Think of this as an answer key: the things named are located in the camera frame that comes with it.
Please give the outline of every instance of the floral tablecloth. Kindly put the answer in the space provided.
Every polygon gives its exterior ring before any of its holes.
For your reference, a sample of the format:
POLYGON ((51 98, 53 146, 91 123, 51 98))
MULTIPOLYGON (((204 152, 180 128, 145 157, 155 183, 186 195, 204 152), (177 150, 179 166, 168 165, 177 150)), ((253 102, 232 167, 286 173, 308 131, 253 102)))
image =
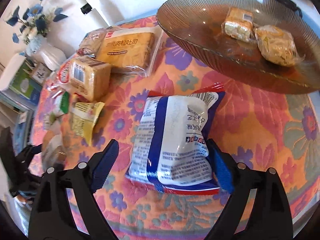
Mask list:
MULTIPOLYGON (((155 16, 122 25, 157 25, 155 16)), ((135 187, 124 179, 129 166, 132 143, 149 90, 165 95, 187 95, 194 90, 223 82, 226 95, 214 118, 210 137, 222 151, 251 169, 274 167, 287 193, 295 217, 319 190, 320 136, 313 106, 307 95, 281 95, 250 87, 206 67, 183 51, 168 36, 156 59, 155 71, 148 78, 112 75, 110 93, 94 129, 93 144, 70 129, 69 116, 62 118, 63 143, 68 152, 66 168, 88 161, 107 143, 119 141, 119 157, 95 198, 119 239, 203 239, 214 225, 229 195, 179 196, 135 187)), ((44 87, 35 117, 32 143, 42 143, 43 114, 52 107, 51 93, 44 87)), ((41 174, 40 157, 31 171, 41 174)), ((240 228, 250 215, 254 192, 250 194, 240 228)), ((72 190, 68 191, 78 227, 86 231, 72 190)))

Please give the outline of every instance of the snack bag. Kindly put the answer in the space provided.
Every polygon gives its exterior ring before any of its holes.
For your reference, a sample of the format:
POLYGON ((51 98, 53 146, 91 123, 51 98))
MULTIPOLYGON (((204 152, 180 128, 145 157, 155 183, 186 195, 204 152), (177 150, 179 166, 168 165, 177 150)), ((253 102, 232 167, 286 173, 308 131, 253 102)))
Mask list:
POLYGON ((275 64, 291 67, 303 61, 299 57, 290 32, 273 25, 255 29, 255 36, 262 56, 275 64))
POLYGON ((224 94, 224 87, 219 83, 190 96, 159 96, 151 92, 126 177, 160 192, 217 193, 213 158, 205 141, 224 94))
POLYGON ((111 65, 88 56, 73 58, 69 81, 74 91, 93 102, 108 92, 111 65))
POLYGON ((58 117, 67 114, 69 111, 68 92, 64 89, 60 89, 52 96, 52 98, 54 98, 53 110, 49 114, 43 115, 43 127, 45 130, 48 130, 58 117))
POLYGON ((49 167, 54 167, 60 171, 64 168, 67 158, 65 148, 62 143, 62 133, 59 121, 55 121, 44 136, 42 143, 42 167, 46 171, 49 167))
POLYGON ((71 109, 71 129, 76 135, 83 137, 87 144, 91 146, 93 128, 98 121, 99 114, 104 107, 104 103, 76 102, 75 98, 73 101, 74 103, 71 109))
POLYGON ((79 45, 77 54, 81 56, 89 56, 95 58, 99 48, 104 40, 104 37, 109 31, 121 30, 119 26, 110 26, 108 28, 101 28, 87 33, 82 42, 79 45))
POLYGON ((222 24, 222 31, 237 40, 250 42, 253 38, 253 13, 231 7, 226 20, 222 24))
POLYGON ((71 64, 71 60, 76 57, 79 57, 77 53, 73 54, 64 63, 62 63, 58 71, 50 77, 47 90, 54 91, 58 87, 62 87, 70 94, 74 93, 74 88, 69 84, 69 67, 71 64))
POLYGON ((113 73, 150 75, 161 46, 160 26, 111 30, 96 56, 97 60, 113 65, 113 73))

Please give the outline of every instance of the red label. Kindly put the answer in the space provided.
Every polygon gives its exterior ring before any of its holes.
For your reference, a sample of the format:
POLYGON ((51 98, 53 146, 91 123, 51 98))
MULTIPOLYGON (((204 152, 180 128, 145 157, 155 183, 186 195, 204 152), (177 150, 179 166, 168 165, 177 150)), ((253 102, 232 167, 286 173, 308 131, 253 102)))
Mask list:
POLYGON ((106 38, 110 38, 113 35, 113 33, 114 33, 114 31, 108 32, 107 35, 106 35, 106 38))
POLYGON ((69 66, 70 61, 66 62, 65 65, 62 66, 58 72, 58 78, 62 84, 67 84, 69 82, 69 66))

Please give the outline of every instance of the white vase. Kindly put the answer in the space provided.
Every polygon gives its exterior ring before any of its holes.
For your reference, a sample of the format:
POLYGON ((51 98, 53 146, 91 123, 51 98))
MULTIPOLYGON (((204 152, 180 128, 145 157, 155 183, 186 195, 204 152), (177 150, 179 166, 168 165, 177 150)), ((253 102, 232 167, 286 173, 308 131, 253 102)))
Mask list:
POLYGON ((61 64, 67 60, 63 51, 51 46, 47 42, 47 39, 42 42, 41 47, 36 54, 42 58, 42 63, 46 64, 52 71, 59 69, 61 64))

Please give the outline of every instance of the glass plate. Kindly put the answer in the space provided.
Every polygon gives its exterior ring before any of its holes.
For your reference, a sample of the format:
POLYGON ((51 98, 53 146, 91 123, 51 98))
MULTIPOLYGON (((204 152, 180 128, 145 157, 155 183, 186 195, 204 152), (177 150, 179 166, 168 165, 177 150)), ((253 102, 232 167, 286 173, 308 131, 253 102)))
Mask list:
POLYGON ((320 90, 320 40, 297 14, 275 0, 168 0, 156 17, 179 46, 228 77, 276 93, 320 90), (223 34, 221 24, 231 6, 253 12, 255 25, 289 31, 304 61, 279 66, 265 60, 257 45, 223 34))

